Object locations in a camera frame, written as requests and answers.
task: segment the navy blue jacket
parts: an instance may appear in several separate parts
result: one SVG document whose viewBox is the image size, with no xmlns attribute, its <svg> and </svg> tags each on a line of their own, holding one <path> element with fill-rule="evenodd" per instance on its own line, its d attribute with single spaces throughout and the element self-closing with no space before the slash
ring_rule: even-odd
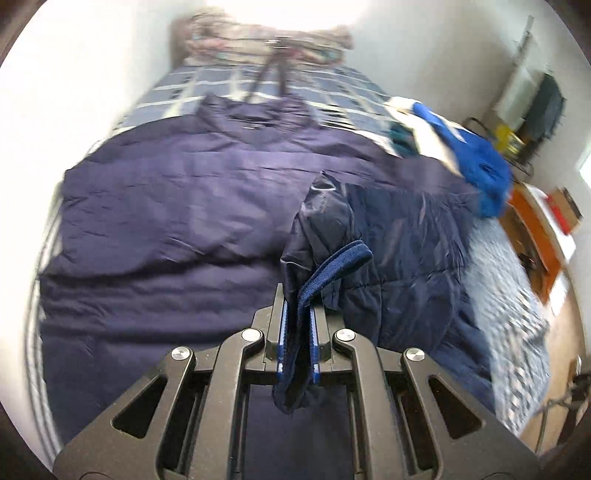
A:
<svg viewBox="0 0 591 480">
<path fill-rule="evenodd" d="M 321 171 L 450 198 L 471 189 L 436 160 L 396 158 L 320 127 L 292 96 L 257 105 L 208 96 L 195 115 L 118 135 L 66 172 L 63 250 L 41 276 L 40 326 L 64 442 L 171 348 L 220 344 L 272 304 L 294 215 Z M 286 416 L 255 388 L 247 478 L 349 476 L 342 394 Z"/>
<path fill-rule="evenodd" d="M 348 328 L 385 349 L 421 348 L 494 413 L 490 350 L 462 285 L 477 211 L 467 184 L 451 194 L 443 186 L 426 193 L 316 178 L 281 257 L 290 375 L 275 389 L 278 406 L 297 407 L 312 380 L 305 307 L 322 292 Z"/>
</svg>

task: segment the bed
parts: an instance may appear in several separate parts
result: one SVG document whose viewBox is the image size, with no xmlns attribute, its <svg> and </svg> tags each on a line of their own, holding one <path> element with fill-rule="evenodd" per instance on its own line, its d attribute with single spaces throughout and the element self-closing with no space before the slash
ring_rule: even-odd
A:
<svg viewBox="0 0 591 480">
<path fill-rule="evenodd" d="M 147 92 L 118 122 L 111 136 L 161 118 L 190 115 L 207 92 L 242 100 L 259 68 L 254 65 L 181 66 Z M 252 101 L 276 98 L 277 80 L 277 74 L 269 72 L 258 85 Z M 303 66 L 290 73 L 288 88 L 306 100 L 321 125 L 355 131 L 395 154 L 388 138 L 391 117 L 383 106 L 391 95 L 355 69 Z M 59 248 L 58 209 L 59 200 L 56 200 L 40 254 L 40 270 Z M 519 435 L 548 388 L 550 369 L 544 347 L 548 323 L 496 219 L 477 220 L 470 250 L 472 261 L 465 284 L 476 321 L 491 347 L 496 415 L 511 432 Z M 35 286 L 27 325 L 29 396 L 40 439 L 46 454 L 53 459 L 62 445 L 51 418 L 43 380 L 38 335 L 43 312 L 38 308 L 36 289 Z"/>
</svg>

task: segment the white wall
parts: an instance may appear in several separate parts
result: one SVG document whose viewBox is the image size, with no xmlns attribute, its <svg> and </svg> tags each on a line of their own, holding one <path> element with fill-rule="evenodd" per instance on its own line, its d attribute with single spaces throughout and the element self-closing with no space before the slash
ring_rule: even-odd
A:
<svg viewBox="0 0 591 480">
<path fill-rule="evenodd" d="M 359 18 L 368 0 L 207 0 L 237 21 L 283 30 L 323 30 L 349 25 Z"/>
<path fill-rule="evenodd" d="M 170 24 L 199 3 L 48 0 L 0 67 L 0 401 L 43 461 L 23 319 L 54 186 L 170 68 Z"/>
<path fill-rule="evenodd" d="M 502 88 L 528 15 L 567 98 L 556 136 L 535 158 L 533 183 L 567 187 L 586 217 L 570 264 L 591 352 L 591 189 L 576 165 L 591 145 L 591 66 L 543 0 L 370 0 L 353 28 L 348 64 L 388 93 L 416 98 L 456 121 L 480 117 Z"/>
</svg>

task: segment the blue checkered sheet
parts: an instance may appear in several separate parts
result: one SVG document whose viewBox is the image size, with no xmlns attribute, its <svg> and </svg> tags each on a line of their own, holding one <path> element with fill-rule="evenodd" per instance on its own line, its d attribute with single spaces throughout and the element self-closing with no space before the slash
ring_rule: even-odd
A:
<svg viewBox="0 0 591 480">
<path fill-rule="evenodd" d="M 243 100 L 261 67 L 179 67 L 146 93 L 113 130 L 113 134 L 138 125 L 176 115 L 193 113 L 209 92 Z M 364 130 L 388 140 L 390 115 L 384 102 L 390 98 L 367 77 L 348 67 L 333 69 L 302 67 L 290 70 L 288 89 L 302 97 L 316 118 L 327 127 Z M 277 71 L 271 69 L 258 85 L 252 102 L 277 98 Z"/>
<path fill-rule="evenodd" d="M 491 347 L 497 418 L 520 434 L 550 384 L 545 335 L 550 325 L 525 270 L 496 218 L 477 218 L 464 285 Z"/>
</svg>

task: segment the wooden floor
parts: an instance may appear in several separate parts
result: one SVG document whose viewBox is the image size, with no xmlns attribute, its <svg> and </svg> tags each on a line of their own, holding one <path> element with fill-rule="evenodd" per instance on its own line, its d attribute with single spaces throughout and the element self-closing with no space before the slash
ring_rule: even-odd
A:
<svg viewBox="0 0 591 480">
<path fill-rule="evenodd" d="M 585 344 L 583 339 L 583 325 L 579 313 L 576 298 L 571 288 L 566 301 L 558 316 L 552 314 L 550 306 L 545 309 L 546 318 L 550 321 L 550 333 L 546 339 L 546 346 L 550 353 L 550 389 L 546 400 L 559 398 L 564 395 L 569 378 L 569 369 L 572 360 L 577 355 L 585 357 Z M 548 423 L 542 444 L 542 452 L 556 445 L 556 440 L 562 429 L 566 409 L 554 407 L 548 415 Z M 540 432 L 541 416 L 530 421 L 521 439 L 532 450 Z"/>
</svg>

